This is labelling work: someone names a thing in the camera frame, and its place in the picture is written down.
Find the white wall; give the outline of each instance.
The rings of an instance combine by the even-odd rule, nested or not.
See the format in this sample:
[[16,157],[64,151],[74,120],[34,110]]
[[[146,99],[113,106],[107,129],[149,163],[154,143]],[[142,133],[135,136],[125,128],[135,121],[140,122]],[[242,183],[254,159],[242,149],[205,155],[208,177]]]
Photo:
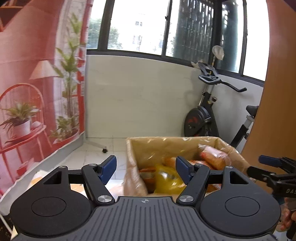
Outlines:
[[[238,93],[226,85],[217,85],[213,91],[213,96],[218,99],[213,105],[213,110],[219,135],[224,141],[230,143],[246,120],[247,105],[259,105],[263,87],[224,75],[220,75],[220,78],[239,89],[247,88],[247,91]],[[237,147],[239,152],[242,151],[245,142],[246,140],[243,139]]]
[[181,136],[200,70],[144,58],[87,56],[87,137]]

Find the window sill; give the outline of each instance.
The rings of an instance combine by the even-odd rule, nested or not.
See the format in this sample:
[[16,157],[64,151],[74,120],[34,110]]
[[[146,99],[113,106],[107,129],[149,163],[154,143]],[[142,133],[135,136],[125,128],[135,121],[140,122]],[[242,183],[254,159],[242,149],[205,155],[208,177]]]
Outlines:
[[[173,58],[169,56],[162,57],[160,55],[156,54],[149,54],[149,53],[138,53],[133,51],[123,51],[123,50],[107,50],[107,51],[98,51],[96,49],[87,49],[86,51],[87,55],[111,55],[111,56],[126,56],[126,57],[134,57],[134,58],[146,58],[146,59],[153,59],[158,61],[164,61],[169,62],[173,64],[180,64],[184,66],[192,67],[190,61],[179,59],[179,58]],[[221,75],[229,76],[232,78],[236,78],[239,80],[243,80],[255,85],[259,85],[261,87],[264,86],[265,81],[258,80],[252,77],[244,76],[238,73],[234,73],[231,71],[226,71],[222,69],[217,69],[218,73]]]

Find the red planter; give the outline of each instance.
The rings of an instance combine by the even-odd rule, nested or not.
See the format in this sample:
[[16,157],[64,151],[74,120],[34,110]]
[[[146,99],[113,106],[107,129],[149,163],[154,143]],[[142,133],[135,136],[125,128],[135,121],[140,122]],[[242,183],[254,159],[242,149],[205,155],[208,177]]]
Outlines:
[[77,131],[73,136],[67,138],[66,140],[59,141],[59,142],[56,142],[56,140],[55,140],[54,143],[52,144],[52,147],[53,147],[54,150],[60,149],[64,145],[68,144],[69,142],[77,139],[78,136],[79,136],[79,131]]

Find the exercise bike seat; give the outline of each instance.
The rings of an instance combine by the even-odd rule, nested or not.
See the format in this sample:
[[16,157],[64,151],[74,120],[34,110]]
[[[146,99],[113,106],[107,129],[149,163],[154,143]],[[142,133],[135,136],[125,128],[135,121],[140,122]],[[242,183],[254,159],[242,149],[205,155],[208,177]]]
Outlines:
[[258,111],[258,107],[259,107],[259,105],[257,105],[257,106],[254,106],[254,105],[248,105],[248,106],[246,107],[246,110],[247,110],[247,112],[248,112],[253,118],[255,118],[255,117],[256,117],[256,114],[257,114],[257,111]]

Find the white flower pot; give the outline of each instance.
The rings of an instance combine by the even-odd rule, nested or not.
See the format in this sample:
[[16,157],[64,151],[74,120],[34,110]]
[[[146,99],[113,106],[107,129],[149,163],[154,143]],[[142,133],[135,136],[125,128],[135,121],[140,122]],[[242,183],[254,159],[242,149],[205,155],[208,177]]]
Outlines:
[[30,130],[30,120],[26,121],[23,124],[20,124],[18,126],[13,127],[13,133],[14,133],[16,138],[28,135],[28,134],[30,134],[30,132],[31,132],[31,130]]

